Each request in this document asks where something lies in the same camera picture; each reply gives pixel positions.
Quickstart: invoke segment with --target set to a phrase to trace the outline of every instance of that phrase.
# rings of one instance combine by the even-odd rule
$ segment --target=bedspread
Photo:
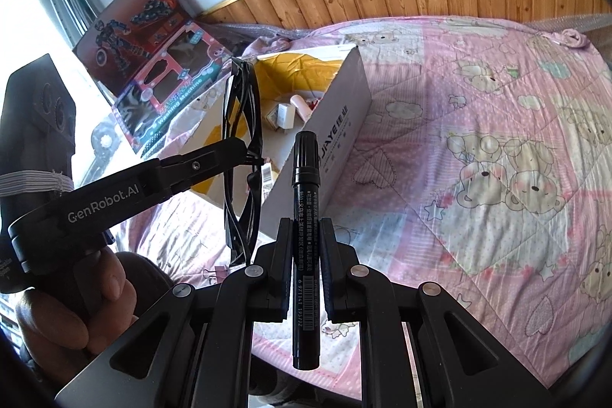
[[[612,310],[606,63],[588,42],[570,48],[523,25],[471,18],[349,22],[286,45],[351,41],[373,100],[325,213],[337,238],[394,282],[439,282],[552,384],[597,342]],[[204,109],[205,96],[195,106]],[[201,286],[225,272],[221,211],[189,192],[121,232],[176,280]],[[292,369],[289,322],[257,323],[253,351],[359,397],[356,323],[331,324],[323,311],[321,331],[316,371]]]

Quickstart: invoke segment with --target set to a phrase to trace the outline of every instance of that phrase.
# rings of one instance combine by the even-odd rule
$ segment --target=finger
[[[136,290],[126,280],[121,296],[116,301],[105,301],[99,312],[90,320],[90,341],[87,348],[100,354],[118,338],[132,323],[136,308]]]
[[[88,360],[82,351],[58,346],[30,328],[21,330],[32,359],[50,378],[61,385],[70,382],[87,366]]]
[[[44,292],[26,291],[15,312],[22,330],[32,331],[58,346],[82,349],[89,341],[90,335],[82,320]]]
[[[104,248],[100,251],[98,268],[100,272],[100,290],[102,291],[102,295],[109,301],[116,301],[123,292],[123,287],[125,285],[125,270],[119,258],[117,258],[110,248]]]

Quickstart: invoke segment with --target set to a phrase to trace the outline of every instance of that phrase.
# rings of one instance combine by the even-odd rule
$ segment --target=washing machine toy packaging
[[[118,96],[187,19],[177,0],[113,0],[74,52],[91,77]]]
[[[218,80],[230,56],[194,21],[159,47],[112,107],[134,151],[150,155],[172,118]]]

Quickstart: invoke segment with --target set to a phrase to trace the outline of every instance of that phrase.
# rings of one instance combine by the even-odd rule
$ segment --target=pink fabric
[[[291,44],[356,43],[372,92],[325,213],[337,238],[395,282],[439,282],[545,385],[612,311],[611,74],[589,43],[551,38],[425,17],[333,25]],[[228,263],[222,225],[185,193],[122,229],[174,279],[205,285]],[[253,351],[357,398],[355,325],[323,313],[312,372],[291,368],[289,322],[256,324]]]

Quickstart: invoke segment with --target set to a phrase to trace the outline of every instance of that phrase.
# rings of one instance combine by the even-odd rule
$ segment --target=star print
[[[555,275],[553,273],[554,267],[554,265],[548,266],[546,263],[544,263],[544,267],[540,270],[540,277],[542,277],[542,282],[546,282],[547,279]]]
[[[444,209],[438,206],[435,201],[432,201],[429,206],[425,206],[425,211],[427,211],[427,221],[442,220]]]
[[[468,309],[469,305],[472,304],[472,301],[465,301],[463,299],[463,296],[461,296],[461,294],[459,294],[457,296],[457,303],[461,304],[461,306],[463,306],[465,309]]]

